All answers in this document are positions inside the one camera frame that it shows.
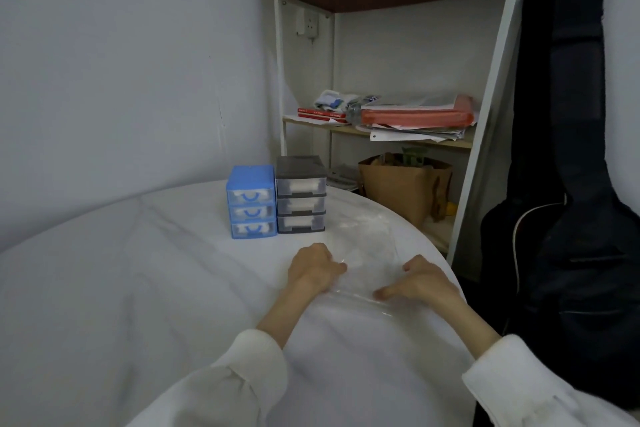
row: blue drawer organizer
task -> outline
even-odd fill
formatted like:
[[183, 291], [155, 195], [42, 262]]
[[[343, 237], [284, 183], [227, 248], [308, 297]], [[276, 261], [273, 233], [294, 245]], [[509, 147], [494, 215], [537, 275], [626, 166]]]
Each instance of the blue drawer organizer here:
[[227, 204], [235, 239], [276, 236], [273, 166], [236, 165], [227, 181]]

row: small plastic drawer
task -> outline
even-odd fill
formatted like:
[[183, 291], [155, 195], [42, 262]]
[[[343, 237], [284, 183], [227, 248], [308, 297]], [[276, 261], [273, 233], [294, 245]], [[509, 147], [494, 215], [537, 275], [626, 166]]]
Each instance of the small plastic drawer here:
[[229, 206], [247, 206], [248, 204], [273, 203], [273, 189], [234, 189], [227, 190]]
[[310, 179], [276, 179], [278, 197], [326, 196], [326, 177]]
[[231, 223], [242, 223], [249, 220], [273, 220], [276, 215], [276, 206], [230, 206], [229, 217]]
[[235, 239], [265, 238], [278, 234], [275, 221], [262, 223], [231, 223], [231, 236]]
[[278, 233], [324, 232], [324, 216], [278, 216]]
[[278, 199], [278, 216], [322, 214], [324, 200], [324, 196], [280, 198]]

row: left hand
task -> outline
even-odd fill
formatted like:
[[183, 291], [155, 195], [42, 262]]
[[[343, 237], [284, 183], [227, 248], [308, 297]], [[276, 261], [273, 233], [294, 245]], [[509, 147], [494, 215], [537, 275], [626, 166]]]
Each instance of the left hand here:
[[301, 248], [293, 257], [287, 286], [302, 285], [315, 298], [326, 292], [338, 276], [347, 271], [346, 264], [334, 262], [324, 243]]

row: electrical outlet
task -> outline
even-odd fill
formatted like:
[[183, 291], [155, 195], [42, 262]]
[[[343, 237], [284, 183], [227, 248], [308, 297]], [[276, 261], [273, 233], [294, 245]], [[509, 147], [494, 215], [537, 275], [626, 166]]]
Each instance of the electrical outlet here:
[[315, 39], [318, 37], [319, 20], [320, 17], [318, 17], [317, 12], [309, 9], [298, 9], [296, 14], [296, 34]]

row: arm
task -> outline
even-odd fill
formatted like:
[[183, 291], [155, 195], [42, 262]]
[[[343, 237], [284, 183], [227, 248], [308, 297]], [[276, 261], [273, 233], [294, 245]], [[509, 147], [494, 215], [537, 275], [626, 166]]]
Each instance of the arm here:
[[238, 334], [218, 361], [176, 383], [129, 427], [263, 425], [287, 389], [284, 345], [308, 305], [345, 271], [325, 245], [300, 250], [287, 286], [256, 329]]
[[638, 423], [613, 405], [574, 390], [540, 363], [517, 336], [500, 338], [460, 296], [436, 265], [418, 255], [407, 275], [374, 293], [377, 300], [421, 300], [447, 321], [476, 363], [463, 381], [498, 427], [631, 427]]

